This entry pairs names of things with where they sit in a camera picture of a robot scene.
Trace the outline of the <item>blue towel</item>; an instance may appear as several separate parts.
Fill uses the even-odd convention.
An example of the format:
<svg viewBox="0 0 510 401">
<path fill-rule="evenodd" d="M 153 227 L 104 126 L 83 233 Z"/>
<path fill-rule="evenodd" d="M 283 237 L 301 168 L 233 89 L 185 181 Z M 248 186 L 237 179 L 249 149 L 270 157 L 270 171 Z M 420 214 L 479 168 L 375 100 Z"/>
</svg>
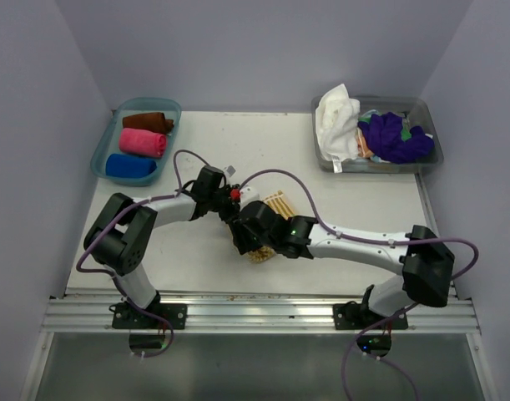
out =
<svg viewBox="0 0 510 401">
<path fill-rule="evenodd" d="M 105 165 L 105 174 L 113 177 L 137 179 L 153 173 L 154 160 L 133 155 L 111 154 Z"/>
</svg>

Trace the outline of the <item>yellow white striped towel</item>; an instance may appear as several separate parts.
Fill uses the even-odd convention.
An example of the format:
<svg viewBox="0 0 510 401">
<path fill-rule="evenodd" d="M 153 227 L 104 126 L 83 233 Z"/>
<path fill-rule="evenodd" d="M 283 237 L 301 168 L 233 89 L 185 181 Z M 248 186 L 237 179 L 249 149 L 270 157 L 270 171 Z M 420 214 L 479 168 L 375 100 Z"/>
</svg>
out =
<svg viewBox="0 0 510 401">
<path fill-rule="evenodd" d="M 291 218 L 295 215 L 295 209 L 293 205 L 288 201 L 285 193 L 282 190 L 268 195 L 264 198 L 260 198 L 266 205 L 269 206 L 274 212 L 281 215 L 285 219 Z M 251 251 L 245 256 L 251 263 L 260 264 L 268 261 L 276 255 L 275 251 L 266 246 L 260 246 L 256 251 Z"/>
</svg>

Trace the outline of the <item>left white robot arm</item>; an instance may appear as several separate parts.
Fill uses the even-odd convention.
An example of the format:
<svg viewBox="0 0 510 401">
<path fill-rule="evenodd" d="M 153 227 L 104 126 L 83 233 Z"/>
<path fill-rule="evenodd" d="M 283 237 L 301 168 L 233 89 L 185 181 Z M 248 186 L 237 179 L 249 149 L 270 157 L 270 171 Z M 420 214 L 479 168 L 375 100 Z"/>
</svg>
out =
<svg viewBox="0 0 510 401">
<path fill-rule="evenodd" d="M 161 317 L 158 291 L 143 267 L 153 231 L 172 223 L 195 221 L 209 212 L 229 222 L 240 211 L 241 190 L 225 173 L 205 166 L 198 177 L 172 195 L 135 199 L 111 195 L 83 240 L 77 270 L 110 276 L 133 305 L 131 317 L 141 327 L 155 326 Z"/>
</svg>

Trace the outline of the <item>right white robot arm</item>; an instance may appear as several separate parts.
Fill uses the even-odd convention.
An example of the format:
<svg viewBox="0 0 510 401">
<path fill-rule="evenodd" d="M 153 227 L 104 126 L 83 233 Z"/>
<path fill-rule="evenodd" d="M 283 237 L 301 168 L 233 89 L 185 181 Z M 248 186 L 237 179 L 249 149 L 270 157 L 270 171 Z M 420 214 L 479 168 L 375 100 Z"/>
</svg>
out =
<svg viewBox="0 0 510 401">
<path fill-rule="evenodd" d="M 244 206 L 230 226 L 242 253 L 267 246 L 289 259 L 341 259 L 391 272 L 386 282 L 370 285 L 361 302 L 343 307 L 345 319 L 356 325 L 380 327 L 414 303 L 447 305 L 454 255 L 425 226 L 408 233 L 348 230 L 315 217 L 285 218 L 260 200 Z"/>
</svg>

